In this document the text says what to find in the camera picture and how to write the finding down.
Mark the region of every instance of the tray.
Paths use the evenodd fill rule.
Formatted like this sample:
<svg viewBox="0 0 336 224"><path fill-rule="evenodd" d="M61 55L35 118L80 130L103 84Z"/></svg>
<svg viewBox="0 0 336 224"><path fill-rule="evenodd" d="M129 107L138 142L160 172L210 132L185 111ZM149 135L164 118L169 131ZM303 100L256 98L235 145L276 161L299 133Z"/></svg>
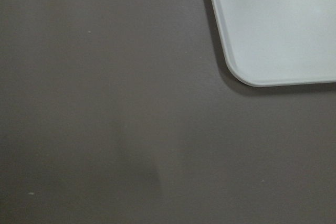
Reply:
<svg viewBox="0 0 336 224"><path fill-rule="evenodd" d="M255 87L336 81L336 0L212 0L225 60Z"/></svg>

